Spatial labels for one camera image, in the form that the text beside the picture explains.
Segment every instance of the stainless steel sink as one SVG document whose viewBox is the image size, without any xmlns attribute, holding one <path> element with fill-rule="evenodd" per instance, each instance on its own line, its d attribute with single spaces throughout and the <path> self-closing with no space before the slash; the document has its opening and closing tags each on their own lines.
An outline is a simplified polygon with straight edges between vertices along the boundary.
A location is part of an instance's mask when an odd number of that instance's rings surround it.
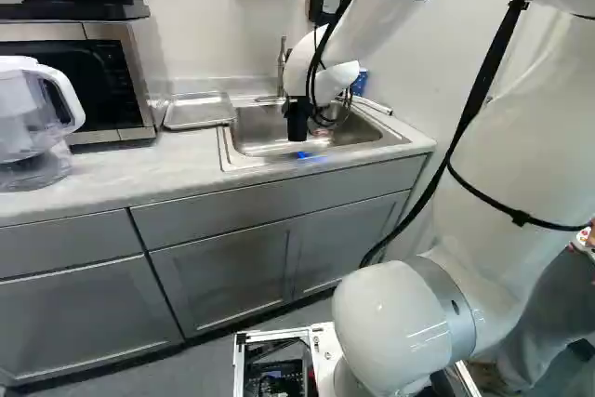
<svg viewBox="0 0 595 397">
<path fill-rule="evenodd" d="M 218 129 L 221 165 L 226 171 L 411 142 L 354 106 L 345 116 L 339 102 L 332 103 L 324 115 L 340 124 L 327 129 L 310 121 L 310 134 L 303 142 L 287 140 L 283 102 L 276 97 L 234 99 L 232 105 L 237 118 L 229 127 Z"/>
</svg>

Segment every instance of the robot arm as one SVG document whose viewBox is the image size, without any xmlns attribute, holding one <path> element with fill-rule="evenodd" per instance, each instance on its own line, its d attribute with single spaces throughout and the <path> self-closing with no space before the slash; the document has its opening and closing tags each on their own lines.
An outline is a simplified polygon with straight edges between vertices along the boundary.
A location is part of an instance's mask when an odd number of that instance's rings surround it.
<svg viewBox="0 0 595 397">
<path fill-rule="evenodd" d="M 576 224 L 593 213 L 585 188 L 595 161 L 584 154 L 591 151 L 595 116 L 595 0 L 536 1 L 577 17 L 556 50 L 473 121 L 451 165 L 501 204 Z M 373 52 L 423 4 L 354 0 L 324 52 L 327 69 L 316 77 L 319 101 L 348 86 L 359 70 L 356 59 Z M 292 98 L 306 95 L 313 53 L 311 33 L 287 62 L 284 80 Z M 572 130 L 561 123 L 573 123 Z M 333 315 L 344 353 L 335 373 L 337 397 L 349 395 L 357 382 L 377 396 L 404 395 L 430 373 L 497 344 L 571 237 L 518 225 L 450 175 L 435 194 L 433 218 L 438 237 L 431 251 L 359 270 L 337 288 Z"/>
<path fill-rule="evenodd" d="M 376 51 L 426 1 L 353 0 L 324 50 L 327 69 L 316 77 L 317 102 L 328 104 L 355 81 L 360 70 L 357 59 Z M 308 67 L 326 27 L 307 34 L 294 46 L 284 71 L 284 88 L 290 98 L 306 95 Z"/>
</svg>

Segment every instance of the faucet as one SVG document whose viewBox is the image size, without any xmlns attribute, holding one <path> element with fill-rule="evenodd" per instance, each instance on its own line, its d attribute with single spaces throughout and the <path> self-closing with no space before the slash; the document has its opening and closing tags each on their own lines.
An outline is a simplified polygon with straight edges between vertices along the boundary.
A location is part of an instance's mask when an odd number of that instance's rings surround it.
<svg viewBox="0 0 595 397">
<path fill-rule="evenodd" d="M 291 48 L 285 50 L 285 43 L 287 36 L 281 36 L 281 49 L 279 50 L 279 56 L 277 57 L 277 96 L 279 98 L 285 98 L 285 89 L 283 85 L 283 73 L 285 71 L 285 63 L 291 53 Z"/>
</svg>

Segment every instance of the countertop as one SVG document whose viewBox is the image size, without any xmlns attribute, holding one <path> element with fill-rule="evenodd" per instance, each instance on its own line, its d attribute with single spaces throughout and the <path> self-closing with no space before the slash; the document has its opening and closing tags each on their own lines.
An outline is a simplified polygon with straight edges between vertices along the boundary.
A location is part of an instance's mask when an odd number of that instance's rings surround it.
<svg viewBox="0 0 595 397">
<path fill-rule="evenodd" d="M 31 192 L 0 193 L 0 227 L 147 205 L 207 192 L 301 177 L 432 152 L 435 141 L 393 116 L 358 106 L 412 142 L 328 163 L 293 163 L 223 172 L 215 128 L 162 132 L 151 145 L 79 153 L 67 178 Z"/>
</svg>

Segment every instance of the baking tray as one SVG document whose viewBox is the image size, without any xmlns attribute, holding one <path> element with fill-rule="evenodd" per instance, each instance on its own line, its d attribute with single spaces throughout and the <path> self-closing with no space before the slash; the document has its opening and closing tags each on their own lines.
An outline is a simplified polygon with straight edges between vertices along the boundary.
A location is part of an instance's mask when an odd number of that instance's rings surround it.
<svg viewBox="0 0 595 397">
<path fill-rule="evenodd" d="M 167 107 L 164 127 L 171 130 L 227 125 L 236 117 L 225 92 L 174 95 Z"/>
</svg>

